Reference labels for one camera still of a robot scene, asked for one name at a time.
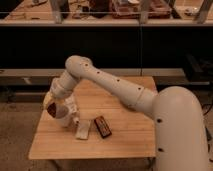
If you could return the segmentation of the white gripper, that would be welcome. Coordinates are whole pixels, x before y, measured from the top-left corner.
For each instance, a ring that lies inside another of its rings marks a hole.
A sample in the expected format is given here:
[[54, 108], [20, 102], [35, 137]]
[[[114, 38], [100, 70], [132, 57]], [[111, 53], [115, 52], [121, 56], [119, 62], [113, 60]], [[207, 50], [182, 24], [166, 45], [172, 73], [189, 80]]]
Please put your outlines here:
[[[64, 99], [68, 97], [68, 91], [59, 84], [57, 79], [52, 80], [50, 92], [52, 94], [47, 93], [43, 100], [44, 110], [46, 110], [53, 103], [53, 97], [56, 99]], [[65, 117], [68, 114], [69, 114], [69, 105], [65, 101], [59, 101], [57, 103], [57, 116]]]

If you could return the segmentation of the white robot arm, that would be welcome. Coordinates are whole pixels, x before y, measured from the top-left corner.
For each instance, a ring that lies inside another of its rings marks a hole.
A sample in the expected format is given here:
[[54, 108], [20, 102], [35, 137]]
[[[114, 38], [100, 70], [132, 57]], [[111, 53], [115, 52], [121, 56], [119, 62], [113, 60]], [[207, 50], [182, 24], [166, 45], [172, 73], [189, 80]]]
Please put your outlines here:
[[43, 106], [68, 98], [83, 79], [154, 121], [156, 171], [211, 171], [203, 111], [193, 92], [180, 86], [156, 92], [94, 67], [87, 57], [73, 55], [53, 79]]

